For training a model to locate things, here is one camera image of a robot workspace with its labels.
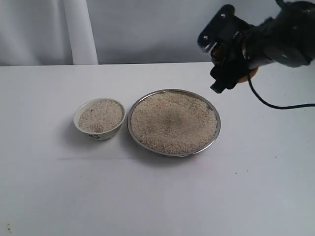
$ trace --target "white table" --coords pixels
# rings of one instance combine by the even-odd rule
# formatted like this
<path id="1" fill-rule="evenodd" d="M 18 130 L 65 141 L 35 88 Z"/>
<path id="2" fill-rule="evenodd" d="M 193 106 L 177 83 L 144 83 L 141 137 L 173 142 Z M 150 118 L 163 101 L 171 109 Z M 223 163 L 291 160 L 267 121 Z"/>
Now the white table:
<path id="1" fill-rule="evenodd" d="M 210 69 L 0 67 L 0 235 L 314 236 L 315 109 L 270 109 L 247 84 L 217 95 Z M 274 64 L 253 82 L 278 105 L 315 102 L 313 72 Z M 219 138 L 195 157 L 154 156 L 126 125 L 107 142 L 72 125 L 90 99 L 129 109 L 166 88 L 196 92 L 220 114 Z"/>

